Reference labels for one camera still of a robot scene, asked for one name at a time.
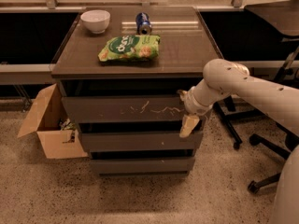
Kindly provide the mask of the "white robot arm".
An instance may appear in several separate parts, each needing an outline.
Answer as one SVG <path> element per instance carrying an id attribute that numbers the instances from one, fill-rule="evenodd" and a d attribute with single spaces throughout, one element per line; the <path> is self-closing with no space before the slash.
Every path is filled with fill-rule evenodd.
<path id="1" fill-rule="evenodd" d="M 253 77 L 243 64 L 214 59 L 205 65 L 197 85 L 179 93 L 186 110 L 179 136 L 189 136 L 216 102 L 232 94 L 299 135 L 298 89 Z M 283 166 L 269 224 L 299 224 L 299 147 Z"/>

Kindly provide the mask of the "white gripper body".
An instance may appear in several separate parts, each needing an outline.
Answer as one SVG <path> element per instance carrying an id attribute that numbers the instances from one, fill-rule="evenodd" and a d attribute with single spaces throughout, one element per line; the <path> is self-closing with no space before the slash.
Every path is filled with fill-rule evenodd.
<path id="1" fill-rule="evenodd" d="M 183 103 L 189 114 L 204 116 L 213 106 L 213 94 L 209 90 L 189 89 L 184 92 Z"/>

